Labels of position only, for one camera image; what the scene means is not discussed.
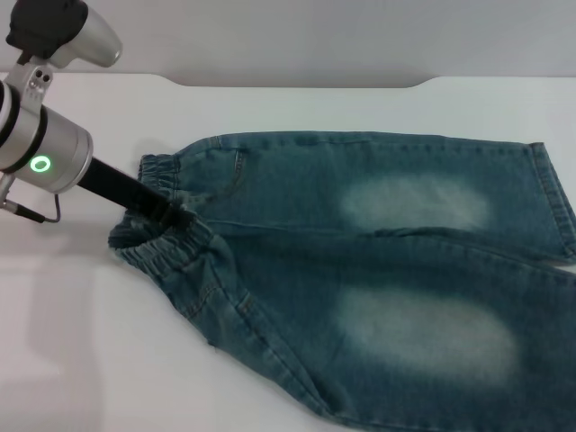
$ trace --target white wall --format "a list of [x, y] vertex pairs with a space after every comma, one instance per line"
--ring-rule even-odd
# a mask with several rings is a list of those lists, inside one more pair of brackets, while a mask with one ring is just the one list
[[[576, 75], [575, 0], [88, 0], [119, 72], [196, 86], [409, 86]], [[0, 35], [13, 1], [0, 4]], [[17, 58], [0, 45], [0, 69]], [[87, 70], [80, 62], [71, 70]]]

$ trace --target faded knee patch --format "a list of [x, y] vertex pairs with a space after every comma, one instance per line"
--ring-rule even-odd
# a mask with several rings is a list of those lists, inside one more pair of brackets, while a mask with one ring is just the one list
[[387, 175], [355, 184], [341, 211], [362, 230], [442, 227], [481, 229], [490, 217], [487, 200], [458, 177]]
[[463, 386], [498, 388], [518, 367], [513, 334], [489, 310], [425, 292], [350, 289], [336, 320], [367, 361]]

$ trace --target white table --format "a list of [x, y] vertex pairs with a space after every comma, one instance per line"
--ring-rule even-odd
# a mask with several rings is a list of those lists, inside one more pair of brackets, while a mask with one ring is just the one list
[[[576, 79], [438, 78], [407, 89], [194, 88], [146, 75], [58, 75], [46, 104], [135, 174], [144, 153], [211, 135], [332, 130], [545, 141], [576, 203]], [[11, 198], [52, 213], [47, 193]], [[0, 430], [335, 431], [206, 345], [107, 250], [122, 209], [75, 188], [63, 221], [0, 212]]]

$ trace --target green light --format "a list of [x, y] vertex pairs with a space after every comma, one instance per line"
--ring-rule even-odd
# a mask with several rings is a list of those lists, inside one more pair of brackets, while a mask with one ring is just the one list
[[37, 156], [30, 162], [30, 168], [35, 173], [44, 173], [50, 169], [50, 159], [45, 156]]

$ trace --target blue jeans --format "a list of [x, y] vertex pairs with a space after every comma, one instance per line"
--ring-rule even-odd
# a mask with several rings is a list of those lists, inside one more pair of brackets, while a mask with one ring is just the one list
[[576, 430], [576, 276], [549, 265], [576, 262], [576, 218], [543, 144], [249, 133], [145, 156], [139, 178], [198, 217], [128, 212], [111, 247], [318, 415]]

